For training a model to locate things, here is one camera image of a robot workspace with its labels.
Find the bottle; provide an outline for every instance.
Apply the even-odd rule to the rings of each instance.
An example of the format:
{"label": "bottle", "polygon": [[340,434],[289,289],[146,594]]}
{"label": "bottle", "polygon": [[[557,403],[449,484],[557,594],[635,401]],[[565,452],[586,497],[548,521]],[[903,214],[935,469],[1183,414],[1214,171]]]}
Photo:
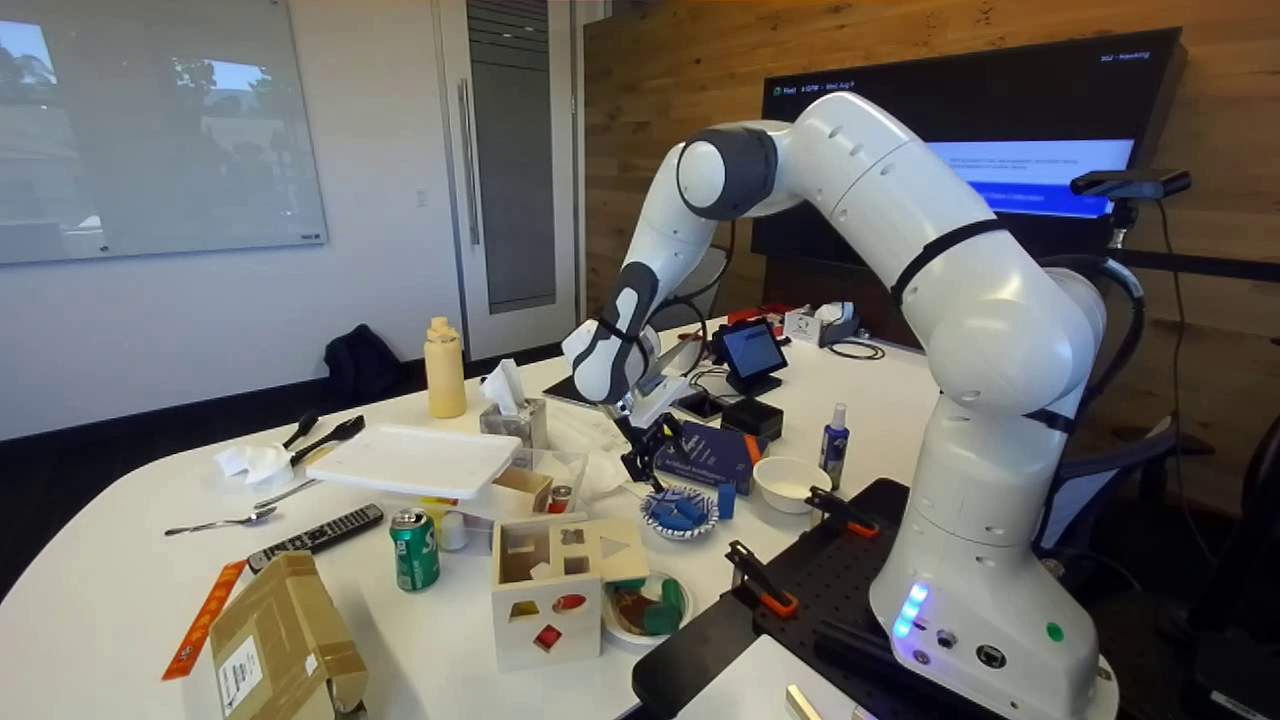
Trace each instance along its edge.
{"label": "bottle", "polygon": [[449,316],[430,316],[423,365],[427,365],[427,415],[449,421],[468,414],[465,341],[456,336]]}
{"label": "bottle", "polygon": [[833,424],[825,424],[819,469],[833,475],[833,491],[840,491],[849,452],[843,403],[837,403]]}

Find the robotic arm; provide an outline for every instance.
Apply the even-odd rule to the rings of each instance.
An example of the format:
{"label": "robotic arm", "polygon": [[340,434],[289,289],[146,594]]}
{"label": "robotic arm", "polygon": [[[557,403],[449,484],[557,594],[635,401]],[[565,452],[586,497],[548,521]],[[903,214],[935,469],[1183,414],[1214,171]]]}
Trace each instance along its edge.
{"label": "robotic arm", "polygon": [[1044,273],[883,107],[833,94],[796,125],[676,143],[606,310],[565,341],[580,398],[653,424],[681,389],[644,393],[647,316],[702,256],[710,219],[799,200],[890,289],[941,383],[869,594],[895,661],[998,717],[1116,717],[1087,614],[1030,555],[1105,303],[1075,273]]}

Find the monitor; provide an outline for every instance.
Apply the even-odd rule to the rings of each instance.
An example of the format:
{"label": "monitor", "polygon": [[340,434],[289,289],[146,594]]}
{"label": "monitor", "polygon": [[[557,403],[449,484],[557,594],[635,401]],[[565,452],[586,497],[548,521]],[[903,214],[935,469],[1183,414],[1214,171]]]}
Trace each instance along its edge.
{"label": "monitor", "polygon": [[[763,79],[763,118],[796,121],[825,94],[899,118],[1038,262],[1099,253],[1106,200],[1070,196],[1083,171],[1138,167],[1173,96],[1178,29],[998,49]],[[763,216],[763,256],[856,262],[815,207]]]}

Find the paper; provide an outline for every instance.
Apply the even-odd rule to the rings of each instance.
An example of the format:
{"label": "paper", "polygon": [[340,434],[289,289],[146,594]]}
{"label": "paper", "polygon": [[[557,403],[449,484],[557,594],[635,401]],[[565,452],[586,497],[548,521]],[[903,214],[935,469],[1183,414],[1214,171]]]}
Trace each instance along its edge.
{"label": "paper", "polygon": [[792,685],[825,720],[870,717],[783,645],[775,645],[771,636],[754,636],[751,649],[745,649],[702,691],[682,706],[681,720],[778,720],[792,717]]}
{"label": "paper", "polygon": [[372,424],[348,444],[311,461],[307,475],[405,497],[470,499],[513,465],[514,449],[514,438]]}

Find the pen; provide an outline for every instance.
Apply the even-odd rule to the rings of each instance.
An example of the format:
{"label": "pen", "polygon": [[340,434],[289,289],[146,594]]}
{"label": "pen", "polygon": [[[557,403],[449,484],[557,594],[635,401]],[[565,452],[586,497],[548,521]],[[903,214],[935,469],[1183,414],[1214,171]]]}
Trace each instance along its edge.
{"label": "pen", "polygon": [[799,685],[789,685],[789,706],[799,720],[819,720]]}

